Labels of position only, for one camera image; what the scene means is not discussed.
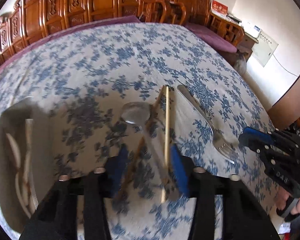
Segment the wooden side table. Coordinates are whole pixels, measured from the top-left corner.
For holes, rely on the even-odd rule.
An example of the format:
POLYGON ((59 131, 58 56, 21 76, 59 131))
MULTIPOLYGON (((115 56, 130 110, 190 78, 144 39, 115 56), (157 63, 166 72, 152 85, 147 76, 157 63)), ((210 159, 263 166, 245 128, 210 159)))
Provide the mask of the wooden side table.
POLYGON ((245 32, 242 41, 239 42, 236 48, 238 52, 243 54, 245 60, 248 61, 253 53, 252 48, 255 44, 258 44, 258 40, 245 32))

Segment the metal fork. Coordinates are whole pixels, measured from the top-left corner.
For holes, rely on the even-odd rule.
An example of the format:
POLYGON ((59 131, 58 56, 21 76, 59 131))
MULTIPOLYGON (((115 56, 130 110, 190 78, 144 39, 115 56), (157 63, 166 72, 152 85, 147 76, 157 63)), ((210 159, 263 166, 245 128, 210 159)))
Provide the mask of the metal fork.
POLYGON ((213 123, 206 116, 200 105, 184 85, 178 85, 177 91, 190 103, 190 105, 199 113, 210 128, 212 134, 212 144, 214 148, 231 164, 234 164, 238 158, 238 154, 231 148, 228 142, 213 126, 213 123))

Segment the white wall electrical box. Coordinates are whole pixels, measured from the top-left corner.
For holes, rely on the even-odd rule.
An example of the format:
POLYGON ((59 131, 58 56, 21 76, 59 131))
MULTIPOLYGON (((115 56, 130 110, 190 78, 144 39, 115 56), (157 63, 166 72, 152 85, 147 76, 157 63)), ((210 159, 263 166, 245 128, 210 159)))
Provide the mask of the white wall electrical box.
POLYGON ((263 30, 260 31, 257 40, 258 42, 252 47, 253 56, 264 67, 279 44, 263 30))

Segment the light bamboo chopstick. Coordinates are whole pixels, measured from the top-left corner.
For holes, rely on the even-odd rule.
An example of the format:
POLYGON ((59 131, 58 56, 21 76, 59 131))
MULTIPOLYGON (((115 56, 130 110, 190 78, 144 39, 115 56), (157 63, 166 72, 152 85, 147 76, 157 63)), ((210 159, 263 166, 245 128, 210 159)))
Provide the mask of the light bamboo chopstick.
POLYGON ((164 144, 164 162, 166 172, 170 165, 170 88, 165 86, 166 109, 165 109, 165 144, 164 144))

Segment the carved wooden sofa bench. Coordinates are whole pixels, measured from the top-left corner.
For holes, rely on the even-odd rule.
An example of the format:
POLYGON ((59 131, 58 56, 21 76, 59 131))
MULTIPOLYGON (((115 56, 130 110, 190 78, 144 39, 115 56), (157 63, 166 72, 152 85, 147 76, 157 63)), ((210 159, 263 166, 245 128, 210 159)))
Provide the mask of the carved wooden sofa bench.
POLYGON ((71 27, 134 15, 141 21, 163 23, 165 0, 16 0, 0 16, 0 65, 27 46, 71 27))

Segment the metal spoon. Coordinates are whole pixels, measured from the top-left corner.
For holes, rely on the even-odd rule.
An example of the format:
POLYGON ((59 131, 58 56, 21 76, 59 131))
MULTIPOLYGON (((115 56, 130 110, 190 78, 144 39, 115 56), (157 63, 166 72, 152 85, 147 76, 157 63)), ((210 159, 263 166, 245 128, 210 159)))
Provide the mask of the metal spoon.
POLYGON ((129 102, 121 110, 121 118, 126 123, 136 125, 142 130, 147 149, 152 154, 159 171, 165 196, 171 201, 176 201, 179 198, 179 191, 169 175, 167 166, 163 162, 163 151, 153 145, 152 138, 146 128, 146 123, 150 117, 151 106, 146 102, 129 102))

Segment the white plastic spoon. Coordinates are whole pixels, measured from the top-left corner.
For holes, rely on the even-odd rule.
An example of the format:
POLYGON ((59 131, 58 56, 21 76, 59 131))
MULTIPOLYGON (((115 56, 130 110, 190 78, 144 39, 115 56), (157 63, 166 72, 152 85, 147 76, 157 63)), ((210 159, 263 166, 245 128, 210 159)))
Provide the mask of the white plastic spoon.
POLYGON ((23 189, 23 171, 24 168, 21 166, 21 152, 19 145, 17 141, 14 139, 14 137, 10 133, 6 133, 6 138, 10 144, 11 150, 12 150, 12 163, 15 168, 15 179, 14 179, 14 185, 15 190, 17 194, 17 198, 19 200, 19 203, 27 215, 27 217, 31 217, 31 214, 29 213, 28 208, 25 206, 23 198, 22 198, 22 189, 23 189))

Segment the white plastic fork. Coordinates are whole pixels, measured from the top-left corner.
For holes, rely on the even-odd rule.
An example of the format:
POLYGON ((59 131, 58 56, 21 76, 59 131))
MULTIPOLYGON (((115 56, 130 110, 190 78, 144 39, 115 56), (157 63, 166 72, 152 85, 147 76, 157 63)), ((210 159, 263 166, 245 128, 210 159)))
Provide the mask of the white plastic fork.
POLYGON ((28 208, 29 213, 32 215, 38 205, 36 197, 32 193, 31 186, 31 153, 32 153, 32 130, 33 130, 33 119, 25 120, 25 138, 26 138, 26 154, 24 160, 24 171, 23 171, 23 189, 22 198, 25 206, 28 208))

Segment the blue floral tablecloth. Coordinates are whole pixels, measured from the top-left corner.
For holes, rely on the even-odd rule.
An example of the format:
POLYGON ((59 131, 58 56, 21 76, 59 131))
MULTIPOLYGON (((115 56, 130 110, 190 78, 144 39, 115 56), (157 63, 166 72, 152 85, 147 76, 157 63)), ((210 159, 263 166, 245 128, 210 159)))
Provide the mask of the blue floral tablecloth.
POLYGON ((0 116, 31 96, 50 117, 55 176, 82 176, 117 154, 135 153, 139 129, 120 119, 125 103, 154 103, 171 88, 170 135, 179 150, 212 174, 239 174, 262 207, 274 206, 276 185, 259 157, 238 147, 246 126, 273 130, 243 78, 213 48, 179 25, 117 24, 51 40, 0 73, 0 116), (214 128, 238 154, 234 164, 213 146, 210 128, 177 91, 184 85, 214 128))

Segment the dark brown chopstick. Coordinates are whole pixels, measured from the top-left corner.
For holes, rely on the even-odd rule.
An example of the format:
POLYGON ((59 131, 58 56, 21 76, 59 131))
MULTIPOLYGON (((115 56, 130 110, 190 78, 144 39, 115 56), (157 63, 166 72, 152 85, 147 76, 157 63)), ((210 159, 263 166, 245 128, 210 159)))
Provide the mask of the dark brown chopstick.
MULTIPOLYGON (((163 85, 160 89, 160 92, 159 92, 159 95, 155 101, 155 103, 153 103, 152 105, 150 105, 150 110, 151 110, 151 114, 150 114, 150 119, 148 121, 146 121, 146 129, 149 130, 152 122, 153 122, 153 119, 154 119, 154 116, 155 116, 155 113, 157 111, 157 107, 160 103, 160 100, 161 100, 161 97, 163 95, 163 93, 165 92, 166 90, 166 86, 163 85)), ((145 139, 144 137, 142 137, 139 141, 139 144, 138 144, 138 148, 136 150, 136 152, 133 154, 133 159, 132 161, 129 163, 128 167, 127 167, 127 171, 125 173, 125 177, 124 177, 124 180, 121 184, 121 189, 119 190, 118 194, 117 194, 117 197, 116 197, 116 200, 123 200, 125 197, 128 196, 128 186, 129 184, 132 182, 133 180, 133 174, 135 173, 136 171, 136 166, 137 166, 137 162, 138 162, 138 159, 140 157, 140 153, 141 153, 141 150, 143 149, 143 147, 145 146, 145 139)))

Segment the purple sofa cushion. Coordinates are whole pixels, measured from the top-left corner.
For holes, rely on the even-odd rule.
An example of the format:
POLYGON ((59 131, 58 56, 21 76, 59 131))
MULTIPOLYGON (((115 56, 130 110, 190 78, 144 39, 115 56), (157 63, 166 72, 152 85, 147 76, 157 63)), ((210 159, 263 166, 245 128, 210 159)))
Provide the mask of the purple sofa cushion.
POLYGON ((55 40, 57 38, 81 31, 81 30, 86 30, 86 29, 91 29, 95 27, 101 27, 104 25, 115 25, 115 24, 126 24, 126 23, 141 23, 141 21, 133 15, 130 16, 123 16, 123 17, 117 17, 117 18, 109 18, 109 19, 104 19, 104 20, 98 20, 95 22, 90 22, 90 23, 84 23, 82 25, 77 25, 75 27, 71 27, 69 29, 65 29, 62 31, 59 31, 57 33, 51 34, 47 37, 44 37, 40 39, 37 42, 34 42, 33 44, 27 46, 26 48, 22 49, 20 52, 14 54, 11 58, 9 58, 6 62, 4 62, 0 66, 0 73, 3 71, 3 69, 10 64, 11 62, 19 59, 22 57, 24 54, 28 53, 29 51, 37 48, 38 46, 41 46, 42 44, 45 44, 51 40, 55 40))

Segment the rectangular metal tray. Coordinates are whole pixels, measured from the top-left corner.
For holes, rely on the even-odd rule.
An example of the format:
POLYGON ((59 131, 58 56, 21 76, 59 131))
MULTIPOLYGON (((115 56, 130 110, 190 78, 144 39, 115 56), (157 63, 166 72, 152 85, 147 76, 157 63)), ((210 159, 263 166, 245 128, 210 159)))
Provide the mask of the rectangular metal tray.
POLYGON ((22 233, 54 182, 49 116, 26 97, 0 116, 0 208, 13 231, 22 233))

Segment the red calendar card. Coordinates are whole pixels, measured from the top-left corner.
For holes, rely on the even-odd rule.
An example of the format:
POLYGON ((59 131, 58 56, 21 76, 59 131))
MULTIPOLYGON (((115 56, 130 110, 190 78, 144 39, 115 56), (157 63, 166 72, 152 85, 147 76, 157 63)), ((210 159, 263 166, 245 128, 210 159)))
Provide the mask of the red calendar card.
POLYGON ((226 18, 228 7, 221 2, 211 0, 211 12, 219 17, 226 18))

